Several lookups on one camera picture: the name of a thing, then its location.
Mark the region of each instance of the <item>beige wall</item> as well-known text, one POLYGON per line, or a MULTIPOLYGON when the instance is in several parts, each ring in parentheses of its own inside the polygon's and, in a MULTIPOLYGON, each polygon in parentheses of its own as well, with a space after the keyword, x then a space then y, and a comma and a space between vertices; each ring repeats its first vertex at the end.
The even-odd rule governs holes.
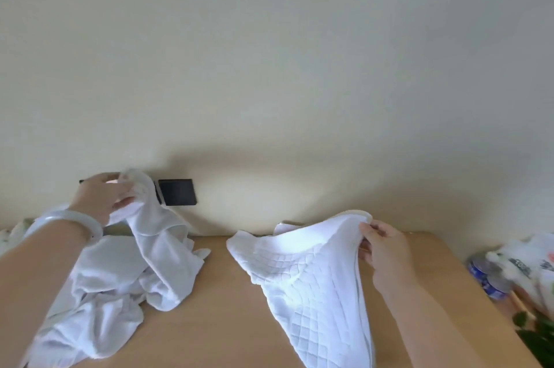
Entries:
POLYGON ((206 233, 553 231, 554 0, 0 0, 0 225, 135 166, 206 233))

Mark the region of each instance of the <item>crumpled white cloth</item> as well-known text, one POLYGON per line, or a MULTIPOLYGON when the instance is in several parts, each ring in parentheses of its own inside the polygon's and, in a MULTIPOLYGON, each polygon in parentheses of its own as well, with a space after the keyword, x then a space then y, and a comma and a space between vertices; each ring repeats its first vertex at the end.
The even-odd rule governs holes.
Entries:
POLYGON ((370 220, 355 210, 304 228, 280 224, 273 236, 239 231, 227 240, 307 368, 375 363, 357 258, 358 224, 370 220))
MULTIPOLYGON (((169 311, 192 291, 209 250, 192 251, 188 223, 158 203, 148 175, 129 169, 122 180, 135 183, 136 199, 114 212, 110 225, 126 221, 134 236, 104 236, 83 250, 29 348, 29 368, 112 356, 142 323, 139 303, 169 311)), ((0 245, 17 245, 22 231, 0 245)))

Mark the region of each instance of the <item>white bangle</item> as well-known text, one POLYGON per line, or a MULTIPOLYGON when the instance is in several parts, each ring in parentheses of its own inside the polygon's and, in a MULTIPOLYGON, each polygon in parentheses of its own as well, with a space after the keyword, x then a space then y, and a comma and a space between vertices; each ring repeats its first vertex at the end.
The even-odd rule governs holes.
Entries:
POLYGON ((92 216, 76 212, 74 210, 52 210, 51 212, 46 212, 40 218, 36 219, 25 233, 25 236, 28 237, 47 223, 57 221, 59 219, 79 223, 88 229, 91 234, 89 243, 87 244, 88 246, 96 244, 104 235, 102 225, 92 216))

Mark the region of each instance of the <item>white fabric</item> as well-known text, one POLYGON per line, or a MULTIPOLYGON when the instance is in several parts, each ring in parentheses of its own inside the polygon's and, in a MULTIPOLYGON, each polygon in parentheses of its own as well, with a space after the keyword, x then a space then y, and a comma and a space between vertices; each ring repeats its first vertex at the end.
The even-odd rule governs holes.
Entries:
POLYGON ((358 224, 370 219, 358 211, 277 236, 239 231, 227 240, 307 368, 373 366, 357 259, 358 224))
POLYGON ((169 311, 192 290, 209 250, 192 252, 187 223, 159 205, 147 175, 130 169, 121 180, 135 183, 136 200, 110 225, 126 221, 134 236, 104 236, 83 250, 33 341, 29 368, 112 356, 142 323, 139 303, 169 311))

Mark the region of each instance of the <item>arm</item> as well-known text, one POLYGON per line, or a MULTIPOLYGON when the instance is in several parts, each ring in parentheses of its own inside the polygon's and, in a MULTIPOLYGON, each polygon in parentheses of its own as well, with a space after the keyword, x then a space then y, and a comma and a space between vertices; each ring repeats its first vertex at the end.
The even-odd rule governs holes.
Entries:
MULTIPOLYGON (((129 183, 105 183, 117 176, 100 174, 83 182, 69 209, 106 225, 113 210, 132 201, 117 202, 129 183)), ((0 258, 1 368, 19 365, 89 238, 88 229, 76 222, 52 221, 0 258)))
POLYGON ((360 224, 367 242, 360 257, 396 320, 414 368, 485 368, 444 309, 417 280, 404 234, 380 221, 360 224))

